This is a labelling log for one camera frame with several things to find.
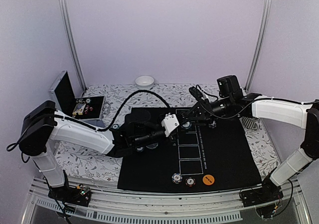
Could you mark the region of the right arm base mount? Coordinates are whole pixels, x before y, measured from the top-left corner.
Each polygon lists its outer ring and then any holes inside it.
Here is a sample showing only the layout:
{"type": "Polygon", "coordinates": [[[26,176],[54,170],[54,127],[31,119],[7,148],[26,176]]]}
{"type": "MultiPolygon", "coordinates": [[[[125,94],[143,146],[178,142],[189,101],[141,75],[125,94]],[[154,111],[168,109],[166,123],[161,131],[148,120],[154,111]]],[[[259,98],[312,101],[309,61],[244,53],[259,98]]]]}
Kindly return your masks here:
{"type": "Polygon", "coordinates": [[[239,197],[244,207],[263,204],[255,209],[257,215],[262,219],[271,219],[280,207],[284,195],[281,187],[265,185],[256,189],[241,190],[239,197]]]}

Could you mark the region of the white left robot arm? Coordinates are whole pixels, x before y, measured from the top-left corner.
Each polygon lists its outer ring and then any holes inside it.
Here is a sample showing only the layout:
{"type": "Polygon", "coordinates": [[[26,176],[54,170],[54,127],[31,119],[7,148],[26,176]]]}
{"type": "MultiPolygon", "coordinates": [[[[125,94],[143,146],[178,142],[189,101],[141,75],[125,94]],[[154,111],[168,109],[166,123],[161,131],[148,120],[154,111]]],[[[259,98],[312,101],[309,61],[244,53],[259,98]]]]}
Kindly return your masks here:
{"type": "Polygon", "coordinates": [[[74,190],[67,185],[65,172],[58,166],[49,147],[51,141],[64,141],[98,151],[108,157],[122,158],[134,154],[137,149],[170,140],[181,125],[175,114],[166,114],[159,124],[150,122],[146,110],[141,114],[127,114],[124,123],[113,128],[114,117],[106,128],[97,127],[75,119],[55,108],[55,102],[47,100],[24,118],[18,140],[6,147],[7,152],[19,148],[38,166],[49,186],[63,201],[74,197],[74,190]]]}

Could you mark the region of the black dealer button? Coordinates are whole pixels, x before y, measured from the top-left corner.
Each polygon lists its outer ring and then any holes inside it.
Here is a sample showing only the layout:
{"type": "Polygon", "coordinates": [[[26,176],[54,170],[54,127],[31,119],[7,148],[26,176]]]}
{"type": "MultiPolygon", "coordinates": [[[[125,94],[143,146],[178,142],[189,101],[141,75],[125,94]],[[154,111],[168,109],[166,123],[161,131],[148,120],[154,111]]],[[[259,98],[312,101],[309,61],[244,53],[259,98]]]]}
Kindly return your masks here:
{"type": "Polygon", "coordinates": [[[153,149],[157,148],[158,145],[159,145],[158,143],[153,143],[153,144],[147,145],[146,148],[148,148],[150,150],[153,150],[153,149]]]}

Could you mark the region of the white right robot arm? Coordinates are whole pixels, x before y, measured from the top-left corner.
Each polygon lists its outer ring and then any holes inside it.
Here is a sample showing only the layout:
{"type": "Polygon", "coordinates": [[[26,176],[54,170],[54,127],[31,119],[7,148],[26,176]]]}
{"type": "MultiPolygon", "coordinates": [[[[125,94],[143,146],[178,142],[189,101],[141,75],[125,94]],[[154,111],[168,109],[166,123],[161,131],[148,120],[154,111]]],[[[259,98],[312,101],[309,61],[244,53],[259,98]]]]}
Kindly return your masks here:
{"type": "Polygon", "coordinates": [[[182,117],[182,123],[213,124],[233,118],[265,118],[297,126],[305,130],[300,147],[271,171],[258,190],[258,198],[268,202],[277,194],[277,187],[302,172],[319,157],[319,102],[297,102],[271,98],[259,93],[244,94],[235,75],[217,80],[219,95],[211,102],[199,86],[190,87],[196,104],[182,117]]]}

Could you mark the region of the blue peach poker chip stack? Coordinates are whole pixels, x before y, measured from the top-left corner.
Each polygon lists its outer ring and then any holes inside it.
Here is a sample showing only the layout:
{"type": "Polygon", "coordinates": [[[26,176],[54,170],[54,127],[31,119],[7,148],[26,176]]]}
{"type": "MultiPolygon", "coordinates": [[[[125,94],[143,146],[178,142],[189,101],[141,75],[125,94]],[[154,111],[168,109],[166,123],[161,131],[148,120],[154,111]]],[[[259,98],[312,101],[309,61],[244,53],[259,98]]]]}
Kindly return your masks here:
{"type": "Polygon", "coordinates": [[[179,184],[182,182],[182,176],[179,173],[174,173],[171,177],[171,180],[174,184],[179,184]]]}

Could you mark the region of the orange big blind button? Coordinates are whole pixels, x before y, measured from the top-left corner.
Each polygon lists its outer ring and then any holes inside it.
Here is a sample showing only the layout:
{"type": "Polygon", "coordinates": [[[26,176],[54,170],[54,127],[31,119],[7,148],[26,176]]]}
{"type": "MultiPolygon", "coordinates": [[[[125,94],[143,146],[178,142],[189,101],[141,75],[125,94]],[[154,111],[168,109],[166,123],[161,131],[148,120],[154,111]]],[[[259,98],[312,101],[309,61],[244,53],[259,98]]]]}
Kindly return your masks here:
{"type": "Polygon", "coordinates": [[[206,174],[202,177],[202,182],[204,185],[211,186],[215,183],[215,178],[210,174],[206,174]]]}

